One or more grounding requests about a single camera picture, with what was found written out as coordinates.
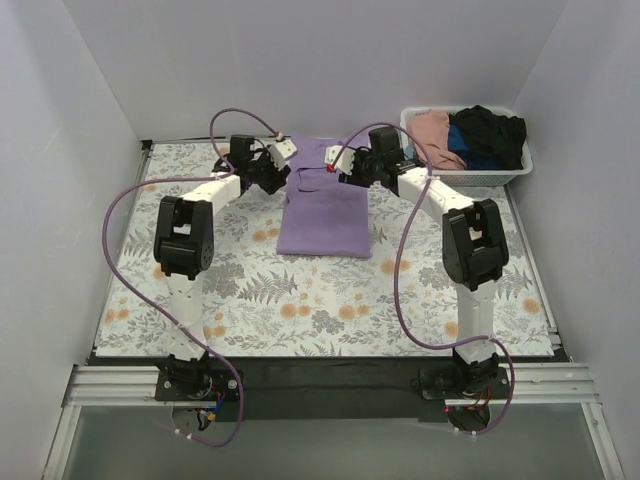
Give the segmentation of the aluminium frame rail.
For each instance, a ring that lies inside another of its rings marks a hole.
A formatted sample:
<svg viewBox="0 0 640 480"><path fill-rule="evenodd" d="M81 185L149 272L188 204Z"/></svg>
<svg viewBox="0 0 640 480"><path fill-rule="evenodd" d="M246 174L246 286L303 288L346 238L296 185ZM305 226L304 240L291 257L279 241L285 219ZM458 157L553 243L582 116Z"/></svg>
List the aluminium frame rail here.
<svg viewBox="0 0 640 480"><path fill-rule="evenodd" d="M73 370L47 479L620 479L587 366L520 363L479 436L417 419L247 420L200 429L201 403L155 399L156 368Z"/></svg>

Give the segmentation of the white plastic laundry basket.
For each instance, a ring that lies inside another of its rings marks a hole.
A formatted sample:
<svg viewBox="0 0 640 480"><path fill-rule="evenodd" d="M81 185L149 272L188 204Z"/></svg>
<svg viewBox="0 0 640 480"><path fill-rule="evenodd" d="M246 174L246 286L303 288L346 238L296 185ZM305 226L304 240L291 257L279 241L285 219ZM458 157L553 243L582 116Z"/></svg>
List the white plastic laundry basket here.
<svg viewBox="0 0 640 480"><path fill-rule="evenodd" d="M404 108L400 113L400 126L408 129L409 122L416 116L435 109L457 113L471 105L438 105L438 106L410 106ZM442 170L434 169L434 175L439 176L443 182L450 186L460 187L501 187L507 185L513 179L527 175L533 170L533 159L528 141L522 147L521 157L522 168L519 170Z"/></svg>

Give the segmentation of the blue t shirt in basket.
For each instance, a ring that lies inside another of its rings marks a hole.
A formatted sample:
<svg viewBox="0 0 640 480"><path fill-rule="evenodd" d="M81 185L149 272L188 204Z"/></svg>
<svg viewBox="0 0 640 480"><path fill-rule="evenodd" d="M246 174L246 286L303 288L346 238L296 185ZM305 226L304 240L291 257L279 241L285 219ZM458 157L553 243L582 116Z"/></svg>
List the blue t shirt in basket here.
<svg viewBox="0 0 640 480"><path fill-rule="evenodd" d="M455 125L451 125L449 128L447 146L450 152L461 158L466 164L466 169L469 171L501 169L501 164L497 159L483 155L469 147L460 130Z"/></svg>

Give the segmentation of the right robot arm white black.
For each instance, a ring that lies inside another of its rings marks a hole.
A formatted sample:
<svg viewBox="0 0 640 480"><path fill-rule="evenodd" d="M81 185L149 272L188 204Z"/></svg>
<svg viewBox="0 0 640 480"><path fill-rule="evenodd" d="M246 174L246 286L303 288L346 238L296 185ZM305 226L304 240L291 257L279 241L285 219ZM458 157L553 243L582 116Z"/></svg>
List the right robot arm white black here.
<svg viewBox="0 0 640 480"><path fill-rule="evenodd" d="M425 212L441 229L442 264L456 286L457 339L440 347L450 357L420 370L419 388L427 398L511 397L515 370L512 364L500 366L509 354L494 335L494 297L509 262L499 207L440 180L424 146L418 145L415 159L408 159L400 145L406 129L375 123L365 130L369 146L345 143L327 149L328 172L353 186L380 184L411 202L414 213Z"/></svg>

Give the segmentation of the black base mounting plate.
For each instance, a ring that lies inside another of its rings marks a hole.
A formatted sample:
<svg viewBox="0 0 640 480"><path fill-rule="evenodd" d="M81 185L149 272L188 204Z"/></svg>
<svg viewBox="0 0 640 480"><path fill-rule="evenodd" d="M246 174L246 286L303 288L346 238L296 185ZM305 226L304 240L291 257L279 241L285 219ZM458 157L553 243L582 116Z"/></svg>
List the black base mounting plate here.
<svg viewBox="0 0 640 480"><path fill-rule="evenodd" d="M479 374L450 357L241 358L161 360L158 402L223 402L219 414L247 420L417 419L444 422L446 404L470 406L466 420L488 421L488 402L507 398L505 369Z"/></svg>

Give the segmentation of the purple t shirt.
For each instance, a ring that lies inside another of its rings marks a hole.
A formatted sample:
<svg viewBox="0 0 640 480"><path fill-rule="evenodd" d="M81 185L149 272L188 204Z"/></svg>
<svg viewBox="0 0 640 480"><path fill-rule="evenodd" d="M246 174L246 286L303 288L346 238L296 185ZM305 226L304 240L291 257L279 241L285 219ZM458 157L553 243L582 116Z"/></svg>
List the purple t shirt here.
<svg viewBox="0 0 640 480"><path fill-rule="evenodd" d="M297 154L290 160L277 253L368 259L368 190L339 181L326 170L326 149L338 139L292 134Z"/></svg>

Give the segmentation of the pink t shirt in basket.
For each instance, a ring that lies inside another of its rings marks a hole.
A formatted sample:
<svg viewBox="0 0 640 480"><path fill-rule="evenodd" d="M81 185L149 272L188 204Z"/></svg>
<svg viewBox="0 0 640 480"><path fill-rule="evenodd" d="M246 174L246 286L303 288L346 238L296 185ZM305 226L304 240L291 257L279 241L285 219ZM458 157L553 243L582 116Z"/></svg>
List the pink t shirt in basket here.
<svg viewBox="0 0 640 480"><path fill-rule="evenodd" d="M424 161L431 161L434 170L464 171L466 163L448 148L449 115L441 110L429 110L416 115L408 123L408 131L418 141L414 148Z"/></svg>

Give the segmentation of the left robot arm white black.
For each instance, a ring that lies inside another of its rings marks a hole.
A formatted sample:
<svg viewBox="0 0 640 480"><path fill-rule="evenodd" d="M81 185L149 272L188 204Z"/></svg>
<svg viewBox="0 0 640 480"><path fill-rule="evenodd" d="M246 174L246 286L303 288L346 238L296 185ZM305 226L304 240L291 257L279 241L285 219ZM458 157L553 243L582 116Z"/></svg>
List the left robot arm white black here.
<svg viewBox="0 0 640 480"><path fill-rule="evenodd" d="M297 154L292 140L278 136L266 147L234 135L229 152L219 159L205 183L181 196L166 196L159 205L154 258L169 293L168 358L159 364L170 386L193 399L208 399L217 389L213 359L204 348L203 285L214 257L214 216L249 187L277 192Z"/></svg>

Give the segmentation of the black t shirt in basket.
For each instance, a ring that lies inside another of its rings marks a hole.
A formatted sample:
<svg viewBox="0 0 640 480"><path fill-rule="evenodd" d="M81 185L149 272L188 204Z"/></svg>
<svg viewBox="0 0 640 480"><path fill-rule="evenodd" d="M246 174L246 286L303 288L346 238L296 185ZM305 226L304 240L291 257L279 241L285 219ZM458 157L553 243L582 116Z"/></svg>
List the black t shirt in basket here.
<svg viewBox="0 0 640 480"><path fill-rule="evenodd" d="M498 160L500 170L522 168L522 147L527 138L525 120L515 115L496 115L475 105L449 115L467 145L473 150Z"/></svg>

